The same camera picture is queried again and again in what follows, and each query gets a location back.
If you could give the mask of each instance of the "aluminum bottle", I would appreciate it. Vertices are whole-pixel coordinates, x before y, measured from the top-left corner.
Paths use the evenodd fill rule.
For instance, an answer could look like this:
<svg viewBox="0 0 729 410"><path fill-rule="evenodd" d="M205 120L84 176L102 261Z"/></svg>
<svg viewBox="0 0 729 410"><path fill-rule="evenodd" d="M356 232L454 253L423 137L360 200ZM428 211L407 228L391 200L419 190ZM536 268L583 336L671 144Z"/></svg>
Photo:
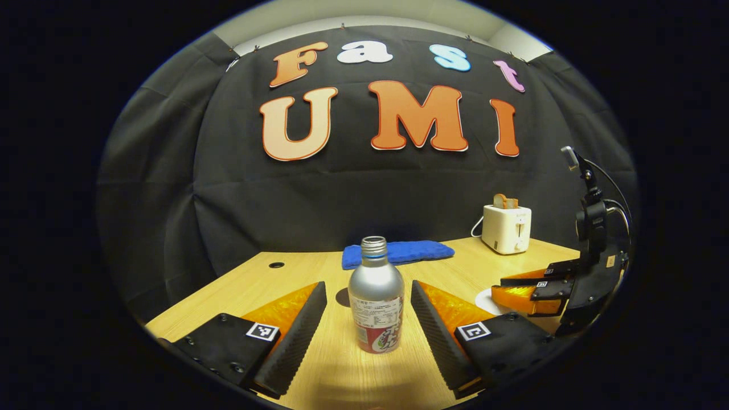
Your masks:
<svg viewBox="0 0 729 410"><path fill-rule="evenodd" d="M405 281L387 258L387 241L382 236L362 240L362 264L349 278L352 309L359 347L381 354L399 346Z"/></svg>

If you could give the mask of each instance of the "blue cloth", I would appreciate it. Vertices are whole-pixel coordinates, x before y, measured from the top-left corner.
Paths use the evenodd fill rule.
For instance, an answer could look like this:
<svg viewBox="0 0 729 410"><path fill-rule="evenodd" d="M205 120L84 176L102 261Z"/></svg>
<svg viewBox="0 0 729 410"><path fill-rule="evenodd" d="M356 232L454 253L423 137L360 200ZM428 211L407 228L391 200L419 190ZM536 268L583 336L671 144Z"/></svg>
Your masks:
<svg viewBox="0 0 729 410"><path fill-rule="evenodd" d="M456 251L435 241L388 242L387 258L393 265L404 265L418 260L447 258ZM342 269L354 269L362 263L362 248L351 245L344 248Z"/></svg>

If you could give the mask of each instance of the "ceiling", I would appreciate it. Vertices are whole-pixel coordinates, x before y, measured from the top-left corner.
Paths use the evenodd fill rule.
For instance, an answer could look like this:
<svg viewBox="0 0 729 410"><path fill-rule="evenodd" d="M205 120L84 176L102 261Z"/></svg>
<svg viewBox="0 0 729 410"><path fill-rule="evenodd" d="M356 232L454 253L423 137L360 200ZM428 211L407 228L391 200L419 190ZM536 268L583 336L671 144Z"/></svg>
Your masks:
<svg viewBox="0 0 729 410"><path fill-rule="evenodd" d="M273 0L250 9L214 29L230 46L313 20L380 15L407 18L452 28L488 40L507 22L461 0Z"/></svg>

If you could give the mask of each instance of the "wooden table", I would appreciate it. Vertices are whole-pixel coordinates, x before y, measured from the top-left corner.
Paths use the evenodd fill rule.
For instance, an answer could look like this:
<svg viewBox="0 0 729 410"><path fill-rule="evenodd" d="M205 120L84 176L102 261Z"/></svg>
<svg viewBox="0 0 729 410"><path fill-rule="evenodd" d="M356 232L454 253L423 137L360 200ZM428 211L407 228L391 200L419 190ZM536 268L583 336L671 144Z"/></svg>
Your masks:
<svg viewBox="0 0 729 410"><path fill-rule="evenodd" d="M155 337L176 341L215 314L243 316L257 307L314 282L327 286L327 308L289 391L279 400L292 409L443 409L456 400L438 371L418 318L410 305L414 279L474 302L503 276L575 259L579 252L531 239L518 255L500 255L480 238L443 242L452 258L398 266L405 280L402 341L385 355L371 355L355 342L351 311L335 300L352 271L342 269L342 252L261 252L172 306L147 324ZM283 262L281 268L269 268ZM554 332L558 317L530 318Z"/></svg>

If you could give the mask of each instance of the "white letter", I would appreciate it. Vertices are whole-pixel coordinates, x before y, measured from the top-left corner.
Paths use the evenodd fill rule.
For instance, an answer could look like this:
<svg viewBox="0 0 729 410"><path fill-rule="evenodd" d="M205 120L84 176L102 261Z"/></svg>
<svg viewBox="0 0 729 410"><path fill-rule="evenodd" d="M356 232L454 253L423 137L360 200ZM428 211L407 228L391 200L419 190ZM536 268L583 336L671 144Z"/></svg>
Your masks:
<svg viewBox="0 0 729 410"><path fill-rule="evenodd" d="M392 60L392 54L387 53L387 46L380 42L353 42L343 45L342 50L345 51L337 56L341 63L386 63Z"/></svg>

